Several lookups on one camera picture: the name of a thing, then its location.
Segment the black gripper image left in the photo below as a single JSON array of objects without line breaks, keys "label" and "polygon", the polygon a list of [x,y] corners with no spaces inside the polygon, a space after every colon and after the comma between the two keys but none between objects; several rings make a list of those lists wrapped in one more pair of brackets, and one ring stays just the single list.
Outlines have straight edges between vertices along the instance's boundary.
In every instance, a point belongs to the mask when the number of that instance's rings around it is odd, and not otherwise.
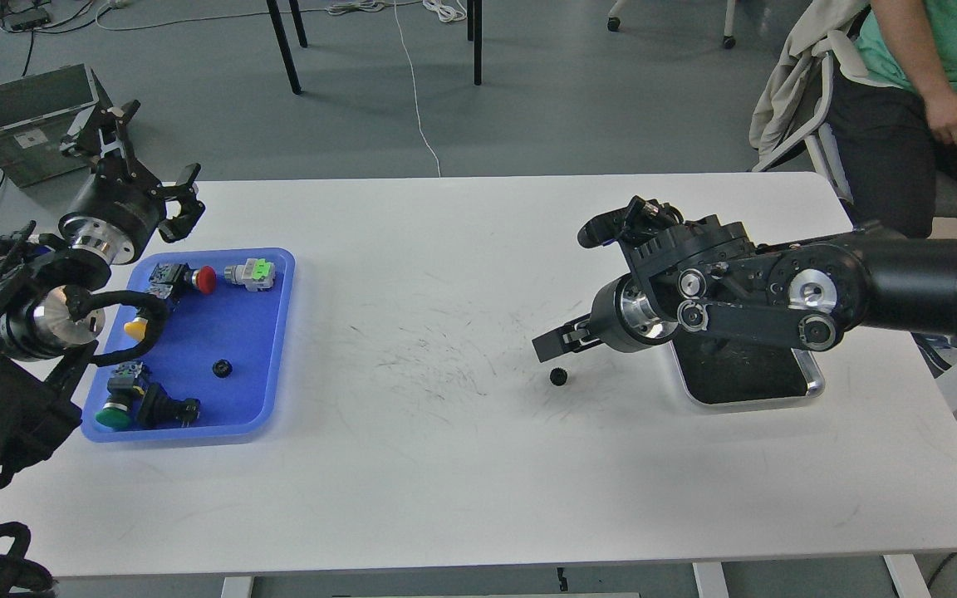
[{"label": "black gripper image left", "polygon": [[[183,167],[174,185],[157,185],[155,199],[138,189],[147,186],[147,169],[135,156],[126,125],[140,106],[132,100],[87,107],[61,137],[61,155],[85,160],[91,174],[58,220],[58,231],[69,247],[98,254],[110,265],[137,261],[156,228],[165,243],[183,241],[205,212],[196,185],[199,163]],[[169,202],[179,205],[170,218],[164,207]]]}]

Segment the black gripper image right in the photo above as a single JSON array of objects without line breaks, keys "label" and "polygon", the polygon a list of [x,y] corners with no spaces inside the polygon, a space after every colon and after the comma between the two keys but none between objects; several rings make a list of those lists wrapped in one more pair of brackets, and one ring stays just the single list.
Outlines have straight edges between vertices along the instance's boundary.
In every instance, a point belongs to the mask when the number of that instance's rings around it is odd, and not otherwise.
[{"label": "black gripper image right", "polygon": [[669,343],[679,334],[679,323],[655,313],[633,277],[619,277],[596,293],[590,314],[563,323],[532,340],[539,363],[580,353],[600,345],[633,353]]}]

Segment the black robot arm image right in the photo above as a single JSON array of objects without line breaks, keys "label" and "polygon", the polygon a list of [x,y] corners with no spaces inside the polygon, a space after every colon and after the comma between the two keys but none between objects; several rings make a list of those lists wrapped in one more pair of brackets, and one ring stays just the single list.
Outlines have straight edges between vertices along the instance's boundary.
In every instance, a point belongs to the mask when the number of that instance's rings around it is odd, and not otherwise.
[{"label": "black robot arm image right", "polygon": [[694,337],[823,352],[867,326],[957,344],[957,239],[911,239],[877,223],[819,238],[753,243],[739,221],[688,220],[631,198],[578,231],[616,245],[627,273],[588,314],[532,341],[540,362],[605,345],[631,353]]}]

